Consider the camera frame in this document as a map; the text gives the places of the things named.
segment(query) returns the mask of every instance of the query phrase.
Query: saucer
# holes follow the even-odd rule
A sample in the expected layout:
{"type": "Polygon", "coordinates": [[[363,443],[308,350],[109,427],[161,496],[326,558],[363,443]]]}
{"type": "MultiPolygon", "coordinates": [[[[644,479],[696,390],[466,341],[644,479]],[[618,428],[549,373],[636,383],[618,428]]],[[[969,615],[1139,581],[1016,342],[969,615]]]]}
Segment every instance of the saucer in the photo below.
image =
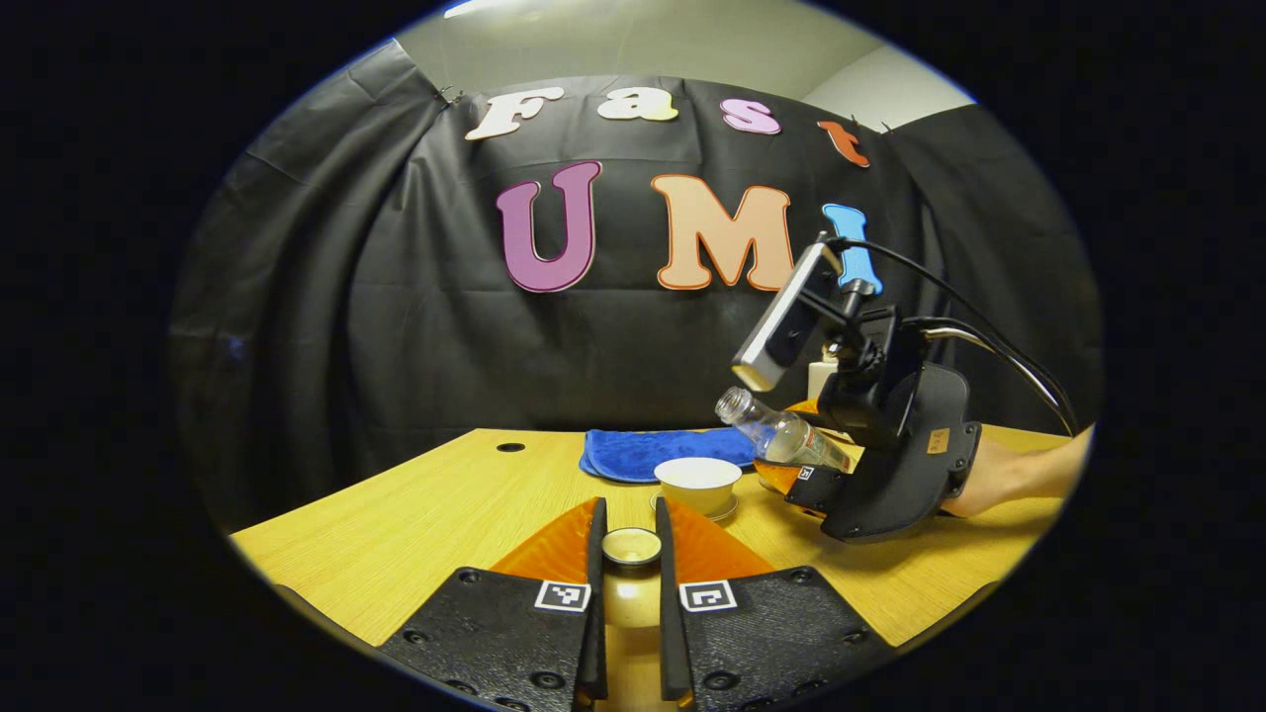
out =
{"type": "MultiPolygon", "coordinates": [[[[661,497],[663,497],[663,490],[662,489],[657,490],[655,493],[655,495],[651,497],[651,511],[652,512],[655,511],[655,500],[658,499],[658,498],[661,498],[661,497]]],[[[725,507],[723,507],[719,513],[713,514],[711,517],[708,517],[708,518],[711,519],[711,521],[714,521],[714,522],[719,522],[720,519],[724,519],[725,517],[729,517],[730,514],[733,514],[736,509],[738,509],[738,497],[734,497],[733,494],[730,494],[729,495],[729,500],[725,502],[725,507]]]]}

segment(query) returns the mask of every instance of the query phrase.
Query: purple letter u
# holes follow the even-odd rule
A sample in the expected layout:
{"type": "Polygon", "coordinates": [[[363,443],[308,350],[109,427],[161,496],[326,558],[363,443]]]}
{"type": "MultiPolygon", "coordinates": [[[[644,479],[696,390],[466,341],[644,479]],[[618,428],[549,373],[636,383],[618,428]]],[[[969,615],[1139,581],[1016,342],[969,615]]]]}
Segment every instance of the purple letter u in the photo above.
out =
{"type": "Polygon", "coordinates": [[[580,281],[594,262],[594,180],[603,172],[598,161],[585,161],[555,174],[553,185],[562,191],[567,241],[562,255],[542,260],[537,255],[532,203],[541,184],[520,182],[496,199],[501,210],[505,266],[514,284],[528,291],[560,291],[580,281]]]}

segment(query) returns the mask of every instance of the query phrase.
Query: sticker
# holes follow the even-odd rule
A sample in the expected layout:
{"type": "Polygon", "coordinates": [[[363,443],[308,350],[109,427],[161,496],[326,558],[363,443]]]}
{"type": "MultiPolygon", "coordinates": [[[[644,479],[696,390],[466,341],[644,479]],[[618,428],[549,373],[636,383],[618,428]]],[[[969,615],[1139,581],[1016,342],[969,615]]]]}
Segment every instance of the sticker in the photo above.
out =
{"type": "Polygon", "coordinates": [[[738,608],[729,582],[681,584],[677,589],[681,592],[681,606],[691,613],[738,608]]]}
{"type": "Polygon", "coordinates": [[[589,584],[565,584],[560,582],[541,582],[537,594],[537,608],[584,613],[589,607],[589,584]]]}
{"type": "Polygon", "coordinates": [[[928,455],[941,455],[950,448],[950,428],[937,428],[928,436],[928,455]]]}

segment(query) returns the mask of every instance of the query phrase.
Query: black backdrop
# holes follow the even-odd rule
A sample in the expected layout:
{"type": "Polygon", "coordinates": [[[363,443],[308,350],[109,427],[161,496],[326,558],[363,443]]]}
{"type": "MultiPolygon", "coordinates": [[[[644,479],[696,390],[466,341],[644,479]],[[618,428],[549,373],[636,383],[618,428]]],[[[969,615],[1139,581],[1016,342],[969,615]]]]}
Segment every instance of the black backdrop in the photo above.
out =
{"type": "MultiPolygon", "coordinates": [[[[666,174],[703,179],[729,214],[751,186],[789,195],[793,258],[833,232],[823,205],[861,210],[867,239],[961,286],[1075,394],[1082,421],[1094,418],[1103,376],[1089,264],[1041,171],[984,109],[880,134],[789,99],[656,76],[546,79],[447,105],[392,41],[252,142],[186,255],[173,375],[215,516],[243,528],[476,427],[718,424],[711,404],[738,383],[729,360],[772,293],[746,279],[698,290],[657,283],[668,212],[651,181],[666,174]],[[463,139],[487,98],[546,86],[563,98],[513,133],[463,139]],[[629,86],[668,91],[680,114],[598,115],[608,91],[629,86]],[[734,130],[719,109],[730,98],[761,101],[782,130],[734,130]],[[846,124],[868,167],[844,160],[820,120],[846,124]],[[544,186],[536,251],[558,255],[563,209],[551,176],[581,161],[601,162],[592,264],[562,291],[527,291],[505,265],[496,196],[524,181],[544,186]]],[[[881,256],[872,264],[885,285],[875,305],[947,313],[944,295],[914,272],[881,256]]],[[[762,398],[801,400],[815,347],[762,398]]],[[[970,418],[1060,431],[976,347],[951,346],[939,360],[968,376],[970,418]]]]}
{"type": "MultiPolygon", "coordinates": [[[[32,374],[11,410],[10,679],[54,708],[442,708],[243,564],[189,478],[165,378],[179,257],[224,167],[419,5],[23,9],[41,15],[9,25],[28,49],[6,76],[29,98],[11,105],[27,168],[14,195],[41,229],[11,245],[13,284],[47,299],[19,296],[10,351],[32,374]]],[[[1248,568],[1209,546],[1260,541],[1260,497],[1248,481],[1228,498],[1208,475],[1243,471],[1237,443],[1251,442],[1236,427],[1251,422],[1247,389],[1218,386],[1252,372],[1231,359],[1244,351],[1219,348],[1251,284],[1251,261],[1228,250],[1252,207],[1248,117],[1232,91],[1257,42],[1233,28],[1251,16],[1218,3],[1065,3],[1037,23],[1027,5],[923,13],[849,9],[961,81],[1050,171],[1104,290],[1110,388],[1090,474],[998,593],[822,708],[1246,707],[1260,699],[1248,568]],[[1153,61],[1175,48],[1181,62],[1153,61]],[[1170,262],[1189,236],[1195,261],[1170,262]]]]}

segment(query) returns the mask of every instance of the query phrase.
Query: white cup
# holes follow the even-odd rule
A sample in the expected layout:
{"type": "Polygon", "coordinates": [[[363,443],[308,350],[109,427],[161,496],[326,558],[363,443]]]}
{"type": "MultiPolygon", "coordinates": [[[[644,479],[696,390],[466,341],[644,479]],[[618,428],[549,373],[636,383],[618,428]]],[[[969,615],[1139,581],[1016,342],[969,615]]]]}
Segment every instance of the white cup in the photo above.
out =
{"type": "Polygon", "coordinates": [[[677,457],[655,467],[655,476],[663,485],[666,498],[676,499],[705,517],[724,509],[742,474],[738,465],[715,457],[677,457]]]}

